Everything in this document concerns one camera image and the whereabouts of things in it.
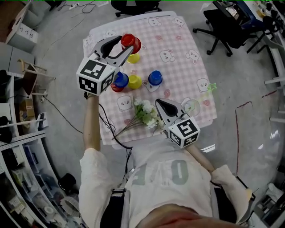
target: concrete floor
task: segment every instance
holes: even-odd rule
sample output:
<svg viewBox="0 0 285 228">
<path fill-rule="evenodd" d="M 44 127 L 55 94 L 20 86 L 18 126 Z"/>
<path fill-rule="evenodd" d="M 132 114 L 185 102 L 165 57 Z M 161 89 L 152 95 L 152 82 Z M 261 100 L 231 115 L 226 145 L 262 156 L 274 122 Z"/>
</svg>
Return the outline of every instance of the concrete floor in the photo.
<svg viewBox="0 0 285 228">
<path fill-rule="evenodd" d="M 208 29 L 200 11 L 203 3 L 162 1 L 160 7 L 163 11 L 172 10 L 183 16 L 192 31 L 197 27 Z M 57 77 L 49 85 L 48 99 L 76 128 L 82 130 L 86 100 L 83 92 L 77 88 L 75 78 L 83 58 L 82 39 L 91 29 L 118 19 L 116 10 L 110 4 L 95 8 L 89 14 L 80 14 L 80 8 L 71 11 L 68 8 L 66 6 L 60 12 L 55 9 L 42 21 L 37 28 L 40 37 L 33 53 L 37 63 L 47 68 L 50 75 Z M 269 55 L 266 50 L 257 54 L 256 48 L 247 54 L 246 50 L 254 42 L 248 41 L 244 47 L 232 49 L 231 57 L 226 56 L 221 43 L 208 56 L 206 51 L 211 49 L 214 38 L 204 33 L 193 33 L 193 37 L 209 80 L 218 87 L 213 92 L 218 118 L 210 126 L 201 129 L 197 146 L 202 149 L 215 145 L 214 150 L 205 153 L 214 166 L 227 164 L 253 191 L 258 189 L 255 194 L 261 196 L 267 183 L 275 176 L 284 138 L 284 125 L 269 121 L 270 116 L 277 116 L 279 92 L 262 98 L 276 90 L 276 85 L 263 83 L 275 77 Z M 251 103 L 238 108 L 248 101 Z M 82 134 L 75 131 L 47 101 L 43 105 L 39 103 L 39 109 L 48 113 L 49 127 L 45 140 L 55 171 L 59 176 L 71 173 L 79 187 L 79 160 L 84 152 Z M 116 151 L 110 146 L 103 146 L 102 150 L 110 160 L 111 173 L 119 181 L 124 172 L 125 151 Z"/>
</svg>

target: white marker cube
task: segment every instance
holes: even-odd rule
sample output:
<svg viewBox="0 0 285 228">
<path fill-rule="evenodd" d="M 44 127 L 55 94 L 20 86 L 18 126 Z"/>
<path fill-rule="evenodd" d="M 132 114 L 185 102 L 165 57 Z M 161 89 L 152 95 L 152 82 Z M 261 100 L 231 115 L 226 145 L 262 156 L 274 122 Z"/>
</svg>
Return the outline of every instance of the white marker cube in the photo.
<svg viewBox="0 0 285 228">
<path fill-rule="evenodd" d="M 115 80 L 119 69 L 92 56 L 83 58 L 76 72 L 77 84 L 81 90 L 99 96 Z"/>
<path fill-rule="evenodd" d="M 194 117 L 182 120 L 181 122 L 170 126 L 168 137 L 181 148 L 197 141 L 200 134 L 200 128 Z"/>
</svg>

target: green star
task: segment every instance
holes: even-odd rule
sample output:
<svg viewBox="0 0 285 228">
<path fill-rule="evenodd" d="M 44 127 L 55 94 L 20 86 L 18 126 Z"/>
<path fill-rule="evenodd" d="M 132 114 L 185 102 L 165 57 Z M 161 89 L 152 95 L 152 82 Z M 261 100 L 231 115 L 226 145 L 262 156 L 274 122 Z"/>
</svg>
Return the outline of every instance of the green star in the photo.
<svg viewBox="0 0 285 228">
<path fill-rule="evenodd" d="M 217 89 L 217 86 L 216 86 L 216 83 L 210 83 L 209 84 L 209 86 L 208 86 L 208 88 L 207 88 L 207 90 L 209 90 L 209 91 L 213 91 L 213 90 L 215 90 L 215 89 Z"/>
</svg>

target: blue cup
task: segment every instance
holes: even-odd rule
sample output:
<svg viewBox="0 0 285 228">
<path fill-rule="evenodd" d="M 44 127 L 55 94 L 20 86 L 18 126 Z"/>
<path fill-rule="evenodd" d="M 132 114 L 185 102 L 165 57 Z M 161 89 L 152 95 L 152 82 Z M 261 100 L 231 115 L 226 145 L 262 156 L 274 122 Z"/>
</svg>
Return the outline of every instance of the blue cup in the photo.
<svg viewBox="0 0 285 228">
<path fill-rule="evenodd" d="M 124 88 L 129 83 L 129 77 L 122 72 L 117 73 L 117 79 L 114 81 L 114 84 L 118 88 Z"/>
<path fill-rule="evenodd" d="M 160 83 L 162 83 L 161 73 L 158 70 L 151 72 L 151 74 L 148 76 L 148 81 L 153 86 L 158 86 Z"/>
</svg>

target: tablecloth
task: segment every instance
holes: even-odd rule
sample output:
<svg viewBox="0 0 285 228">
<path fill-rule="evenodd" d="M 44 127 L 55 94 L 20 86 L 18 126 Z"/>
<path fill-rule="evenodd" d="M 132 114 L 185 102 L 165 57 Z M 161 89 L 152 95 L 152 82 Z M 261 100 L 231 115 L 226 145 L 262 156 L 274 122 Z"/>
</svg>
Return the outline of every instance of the tablecloth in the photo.
<svg viewBox="0 0 285 228">
<path fill-rule="evenodd" d="M 134 117 L 134 98 L 147 99 L 153 105 L 158 98 L 177 101 L 184 108 L 190 108 L 188 113 L 195 117 L 198 124 L 217 117 L 212 93 L 207 91 L 210 82 L 206 69 L 182 17 L 163 16 L 136 20 L 96 34 L 91 33 L 83 40 L 84 55 L 89 56 L 98 41 L 125 33 L 132 33 L 139 38 L 142 47 L 139 51 L 139 62 L 126 62 L 121 71 L 127 75 L 139 75 L 142 86 L 137 90 L 126 87 L 120 93 L 109 87 L 100 95 L 99 101 L 116 132 L 123 129 Z M 119 43 L 114 46 L 110 55 L 116 56 L 121 50 Z M 151 86 L 147 80 L 154 70 L 159 70 L 163 76 L 163 82 L 159 86 Z M 110 129 L 102 121 L 100 126 L 103 143 L 116 144 Z M 145 126 L 138 126 L 123 132 L 118 139 L 128 142 L 161 133 L 161 129 L 148 130 Z"/>
</svg>

